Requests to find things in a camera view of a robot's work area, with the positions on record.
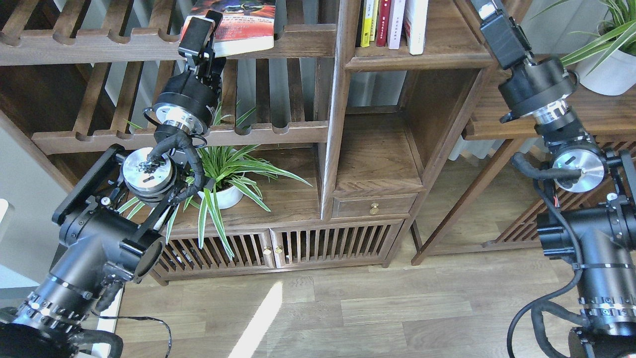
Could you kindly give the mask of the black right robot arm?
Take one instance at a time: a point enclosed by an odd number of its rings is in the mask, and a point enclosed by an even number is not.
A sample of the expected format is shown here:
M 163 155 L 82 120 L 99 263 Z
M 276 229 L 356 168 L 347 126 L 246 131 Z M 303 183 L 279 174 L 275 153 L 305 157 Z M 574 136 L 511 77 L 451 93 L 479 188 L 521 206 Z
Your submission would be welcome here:
M 513 165 L 533 179 L 548 212 L 538 217 L 545 256 L 570 263 L 574 278 L 565 287 L 523 307 L 507 330 L 513 357 L 516 324 L 529 311 L 544 354 L 560 358 L 550 344 L 545 312 L 575 324 L 569 333 L 571 358 L 635 356 L 635 167 L 627 150 L 601 150 L 566 103 L 575 91 L 556 57 L 536 61 L 522 28 L 499 0 L 474 0 L 480 30 L 491 52 L 512 75 L 499 91 L 510 112 L 507 123 L 533 116 L 535 130 L 552 153 L 541 169 L 521 153 Z

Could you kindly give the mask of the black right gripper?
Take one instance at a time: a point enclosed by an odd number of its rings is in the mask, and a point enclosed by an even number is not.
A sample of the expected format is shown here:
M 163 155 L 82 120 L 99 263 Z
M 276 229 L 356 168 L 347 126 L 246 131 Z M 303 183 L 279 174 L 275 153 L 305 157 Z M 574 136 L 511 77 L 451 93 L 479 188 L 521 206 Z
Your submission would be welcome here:
M 543 116 L 548 111 L 568 111 L 565 98 L 575 90 L 559 58 L 536 61 L 528 39 L 514 18 L 505 14 L 501 0 L 472 0 L 480 29 L 503 70 L 512 75 L 499 85 L 509 108 L 502 120 Z

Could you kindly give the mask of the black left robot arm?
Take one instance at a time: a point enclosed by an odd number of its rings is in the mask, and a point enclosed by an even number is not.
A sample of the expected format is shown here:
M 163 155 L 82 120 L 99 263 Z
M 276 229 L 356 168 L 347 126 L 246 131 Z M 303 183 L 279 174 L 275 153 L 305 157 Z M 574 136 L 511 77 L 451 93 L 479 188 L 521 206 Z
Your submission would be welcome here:
M 121 356 L 120 336 L 81 324 L 109 308 L 126 282 L 149 273 L 170 215 L 212 182 L 193 141 L 207 133 L 218 106 L 226 60 L 216 57 L 213 41 L 222 18 L 207 9 L 186 21 L 178 48 L 186 70 L 151 107 L 157 144 L 129 154 L 112 145 L 55 210 L 66 252 L 1 324 L 3 358 L 72 358 L 89 344 L 108 344 L 110 358 Z

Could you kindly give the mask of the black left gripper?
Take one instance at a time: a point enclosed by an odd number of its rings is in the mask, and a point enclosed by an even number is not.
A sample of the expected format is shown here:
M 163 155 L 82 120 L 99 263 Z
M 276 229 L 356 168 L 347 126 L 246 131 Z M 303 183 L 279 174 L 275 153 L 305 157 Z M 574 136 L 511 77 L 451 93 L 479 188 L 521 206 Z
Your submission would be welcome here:
M 156 136 L 172 136 L 179 130 L 189 136 L 203 136 L 211 127 L 224 69 L 224 58 L 217 58 L 213 48 L 222 20 L 223 13 L 216 10 L 190 19 L 178 47 L 187 61 L 186 68 L 168 79 L 152 107 L 158 120 Z

